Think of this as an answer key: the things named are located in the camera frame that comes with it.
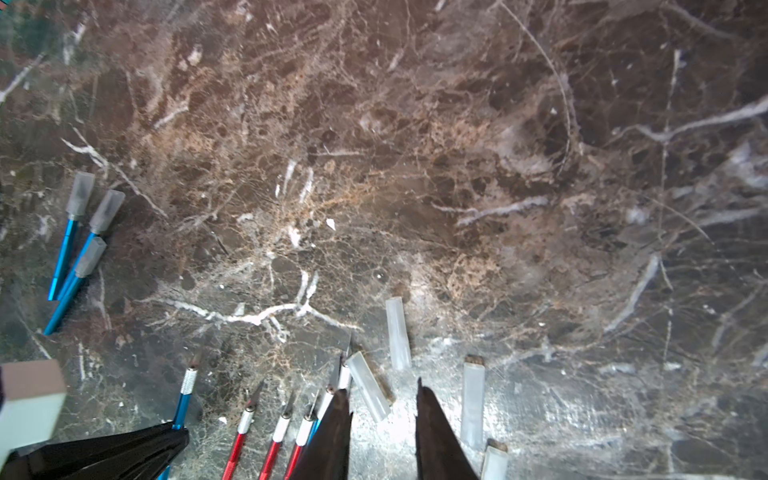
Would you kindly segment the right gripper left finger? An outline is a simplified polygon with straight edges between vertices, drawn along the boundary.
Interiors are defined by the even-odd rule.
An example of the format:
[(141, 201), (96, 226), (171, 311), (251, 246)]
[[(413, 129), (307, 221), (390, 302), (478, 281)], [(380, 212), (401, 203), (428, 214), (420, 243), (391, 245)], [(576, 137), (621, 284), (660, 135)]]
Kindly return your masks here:
[(348, 391), (336, 391), (290, 479), (347, 480), (352, 418)]

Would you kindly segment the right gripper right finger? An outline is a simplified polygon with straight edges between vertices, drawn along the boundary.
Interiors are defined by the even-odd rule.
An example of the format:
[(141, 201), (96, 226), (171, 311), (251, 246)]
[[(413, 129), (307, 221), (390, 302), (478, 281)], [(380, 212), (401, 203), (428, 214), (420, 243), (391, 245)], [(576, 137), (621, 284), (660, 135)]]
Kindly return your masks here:
[(418, 379), (416, 395), (418, 478), (478, 480), (432, 389)]

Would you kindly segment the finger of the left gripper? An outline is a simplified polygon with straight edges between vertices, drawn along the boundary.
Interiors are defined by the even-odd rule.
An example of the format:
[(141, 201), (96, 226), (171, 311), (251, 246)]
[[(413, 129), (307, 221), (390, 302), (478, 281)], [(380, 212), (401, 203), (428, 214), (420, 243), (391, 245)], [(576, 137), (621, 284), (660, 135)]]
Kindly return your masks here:
[(18, 479), (157, 479), (185, 446), (148, 445), (97, 451), (41, 448), (17, 459)]
[[(184, 445), (185, 448), (189, 444), (189, 431), (185, 428), (180, 430), (173, 430), (172, 423), (165, 423), (148, 427), (145, 429), (137, 430), (134, 432), (116, 434), (110, 436), (103, 436), (98, 438), (88, 438), (83, 440), (77, 440), (72, 442), (65, 442), (59, 444), (46, 445), (44, 447), (51, 447), (55, 445), (63, 446), (64, 448), (74, 449), (95, 449), (97, 451), (118, 449), (120, 447), (134, 448), (139, 446), (148, 445)], [(11, 454), (9, 459), (3, 465), (4, 471), (17, 471), (17, 459), (33, 453), (37, 450), (31, 451), (25, 455), (19, 455), (17, 453)]]

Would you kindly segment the red knife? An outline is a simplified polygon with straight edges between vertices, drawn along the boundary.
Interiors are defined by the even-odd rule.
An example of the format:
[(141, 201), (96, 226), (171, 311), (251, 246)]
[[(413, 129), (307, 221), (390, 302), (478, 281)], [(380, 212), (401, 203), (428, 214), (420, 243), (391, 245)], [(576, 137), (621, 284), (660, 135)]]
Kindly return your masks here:
[(342, 351), (339, 357), (339, 369), (338, 369), (338, 380), (337, 380), (338, 390), (348, 390), (351, 385), (351, 381), (352, 381), (351, 372), (349, 370), (349, 367), (347, 366), (347, 359), (350, 354), (351, 346), (352, 346), (352, 337), (349, 337), (347, 346)]
[(290, 480), (293, 472), (299, 462), (300, 456), (306, 447), (312, 429), (316, 422), (316, 409), (317, 409), (318, 396), (315, 396), (314, 400), (307, 408), (305, 415), (302, 417), (299, 429), (295, 438), (295, 443), (291, 455), (289, 457), (286, 471), (284, 474), (284, 480)]
[(280, 448), (287, 433), (290, 420), (293, 414), (293, 407), (296, 400), (296, 392), (292, 392), (284, 405), (280, 417), (271, 437), (271, 443), (267, 450), (264, 463), (262, 465), (259, 480), (269, 480), (277, 462)]
[(265, 381), (262, 380), (257, 385), (257, 387), (255, 388), (254, 392), (252, 393), (252, 395), (250, 396), (249, 400), (245, 405), (245, 408), (240, 417), (240, 421), (238, 423), (235, 440), (232, 445), (232, 449), (231, 449), (227, 464), (225, 466), (224, 472), (221, 477), (222, 480), (233, 479), (234, 472), (239, 463), (241, 452), (245, 445), (247, 434), (253, 422), (253, 418), (258, 405), (259, 396), (264, 386), (265, 386)]

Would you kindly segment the clear protective cap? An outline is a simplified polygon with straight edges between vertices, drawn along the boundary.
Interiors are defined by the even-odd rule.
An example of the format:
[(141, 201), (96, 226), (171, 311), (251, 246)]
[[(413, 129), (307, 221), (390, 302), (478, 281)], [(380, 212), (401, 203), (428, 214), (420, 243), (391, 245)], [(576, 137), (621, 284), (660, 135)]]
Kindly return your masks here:
[(483, 456), (480, 479), (506, 480), (508, 466), (508, 447), (501, 442), (489, 439)]
[(463, 363), (461, 440), (470, 448), (483, 446), (483, 412), (486, 369), (481, 357), (467, 356)]
[(351, 355), (347, 361), (352, 379), (357, 383), (363, 401), (375, 422), (381, 422), (391, 412), (388, 399), (361, 352)]
[(387, 299), (385, 307), (392, 366), (396, 371), (408, 370), (411, 368), (411, 353), (402, 298)]

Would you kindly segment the blue knife bottom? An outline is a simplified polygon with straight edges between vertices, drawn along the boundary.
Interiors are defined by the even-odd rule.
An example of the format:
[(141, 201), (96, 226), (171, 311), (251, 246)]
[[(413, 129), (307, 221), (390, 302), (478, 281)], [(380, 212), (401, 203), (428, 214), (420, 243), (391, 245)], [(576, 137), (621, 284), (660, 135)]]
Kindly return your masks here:
[(308, 442), (312, 441), (317, 430), (319, 429), (320, 423), (322, 422), (322, 419), (332, 402), (336, 388), (340, 385), (342, 359), (343, 359), (343, 356), (340, 355), (339, 359), (336, 361), (336, 365), (333, 367), (329, 383), (325, 389), (325, 392), (321, 397), (320, 405), (316, 410), (316, 419), (310, 431)]

